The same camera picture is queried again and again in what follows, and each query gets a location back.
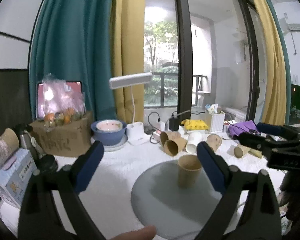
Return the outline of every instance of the white basket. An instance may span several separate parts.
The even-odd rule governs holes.
[[[209,132],[223,132],[223,122],[225,120],[226,113],[220,112],[220,114],[211,115],[205,114],[204,121],[209,126]]]

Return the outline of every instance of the yellow curtain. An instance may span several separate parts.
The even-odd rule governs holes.
[[[143,72],[145,0],[113,0],[111,11],[112,76]],[[136,121],[143,121],[144,86],[132,87]],[[130,87],[114,90],[117,118],[132,122]]]
[[[262,121],[282,125],[286,113],[286,71],[280,37],[266,0],[254,0],[266,38],[267,87]]]

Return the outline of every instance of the yellow package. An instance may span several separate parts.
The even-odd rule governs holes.
[[[209,127],[203,120],[185,119],[181,122],[187,130],[207,130]]]

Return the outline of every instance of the purple bag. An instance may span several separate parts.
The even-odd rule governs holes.
[[[239,136],[243,132],[254,134],[259,133],[256,124],[251,120],[247,122],[239,122],[234,125],[229,125],[229,133],[232,136],[232,138],[234,136]]]

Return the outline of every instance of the teal curtain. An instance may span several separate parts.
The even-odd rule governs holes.
[[[278,29],[278,34],[280,37],[280,42],[281,42],[282,51],[283,51],[284,64],[286,67],[286,80],[287,80],[287,105],[286,105],[285,124],[289,124],[290,108],[291,108],[291,74],[290,74],[290,63],[289,63],[288,50],[287,50],[286,42],[284,40],[284,36],[283,36],[282,30],[280,27],[280,23],[279,23],[277,14],[274,10],[274,6],[273,6],[271,0],[266,0],[266,2],[270,8],[275,25]]]
[[[45,0],[35,27],[29,66],[32,117],[36,86],[48,73],[81,81],[96,120],[116,118],[109,20],[112,0]]]

